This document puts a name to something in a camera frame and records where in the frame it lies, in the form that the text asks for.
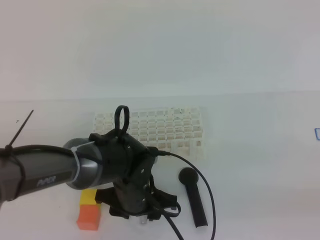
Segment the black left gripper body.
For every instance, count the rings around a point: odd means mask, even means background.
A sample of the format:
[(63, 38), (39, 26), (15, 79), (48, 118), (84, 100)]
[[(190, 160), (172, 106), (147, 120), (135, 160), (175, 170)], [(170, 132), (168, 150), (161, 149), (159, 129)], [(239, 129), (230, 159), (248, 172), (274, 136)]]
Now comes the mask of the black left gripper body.
[(100, 183), (112, 183), (122, 208), (129, 216), (146, 215), (150, 210), (145, 192), (149, 186), (156, 157), (137, 139), (124, 133), (92, 133), (89, 140), (100, 151), (103, 166)]

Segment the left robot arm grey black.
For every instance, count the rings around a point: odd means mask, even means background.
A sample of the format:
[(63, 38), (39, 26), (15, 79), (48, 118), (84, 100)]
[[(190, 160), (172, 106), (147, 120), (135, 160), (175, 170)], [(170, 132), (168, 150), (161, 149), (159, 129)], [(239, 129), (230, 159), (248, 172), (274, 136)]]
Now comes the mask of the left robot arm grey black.
[(154, 152), (154, 147), (127, 133), (112, 132), (75, 138), (64, 147), (6, 147), (0, 151), (0, 200), (12, 201), (59, 184), (84, 190), (110, 183), (112, 187), (97, 190), (94, 201), (108, 205), (112, 216), (146, 216), (153, 221), (171, 209), (169, 216), (177, 217), (177, 197), (155, 187)]

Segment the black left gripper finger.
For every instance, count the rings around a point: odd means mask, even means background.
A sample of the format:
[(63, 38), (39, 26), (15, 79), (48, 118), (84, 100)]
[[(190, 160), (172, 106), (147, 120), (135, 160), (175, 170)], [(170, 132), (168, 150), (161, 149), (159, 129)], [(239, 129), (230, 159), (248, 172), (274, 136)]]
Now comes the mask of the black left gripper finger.
[[(180, 215), (181, 206), (178, 203), (178, 198), (176, 195), (166, 193), (157, 188), (154, 188), (152, 190), (151, 195), (163, 210), (166, 210), (166, 209), (177, 210), (177, 212), (166, 211), (169, 217), (176, 218)], [(159, 210), (156, 208), (156, 206), (153, 203), (150, 203), (149, 205), (151, 207), (151, 212), (149, 213), (149, 220), (150, 221), (159, 220), (162, 214), (159, 212)]]
[(130, 215), (122, 208), (114, 188), (98, 189), (95, 194), (97, 204), (109, 206), (109, 214), (113, 217), (129, 219)]

